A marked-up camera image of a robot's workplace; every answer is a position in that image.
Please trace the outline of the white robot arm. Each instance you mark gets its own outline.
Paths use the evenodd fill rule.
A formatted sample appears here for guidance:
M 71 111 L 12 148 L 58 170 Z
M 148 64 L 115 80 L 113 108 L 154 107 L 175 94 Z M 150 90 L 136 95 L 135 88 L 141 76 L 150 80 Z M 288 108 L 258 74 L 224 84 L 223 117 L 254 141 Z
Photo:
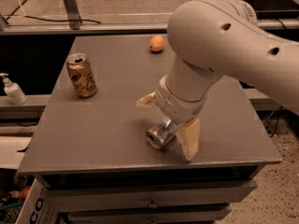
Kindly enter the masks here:
M 156 91 L 139 107 L 159 107 L 176 123 L 174 133 L 186 160 L 198 152 L 200 121 L 207 91 L 223 76 L 240 80 L 299 113 L 299 44 L 256 25 L 242 0 L 191 0 L 167 24 L 175 58 Z

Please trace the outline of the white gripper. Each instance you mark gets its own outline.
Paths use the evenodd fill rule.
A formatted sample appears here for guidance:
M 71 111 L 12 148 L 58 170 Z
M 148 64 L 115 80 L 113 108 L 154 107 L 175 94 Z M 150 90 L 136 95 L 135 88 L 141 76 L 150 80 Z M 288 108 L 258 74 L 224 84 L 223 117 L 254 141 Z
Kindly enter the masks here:
M 185 158 L 190 161 L 198 151 L 200 120 L 196 119 L 206 101 L 204 93 L 197 101 L 185 101 L 177 98 L 167 87 L 166 77 L 159 81 L 155 92 L 136 101 L 137 107 L 153 108 L 158 106 L 165 116 L 181 122 L 175 129 L 178 142 Z

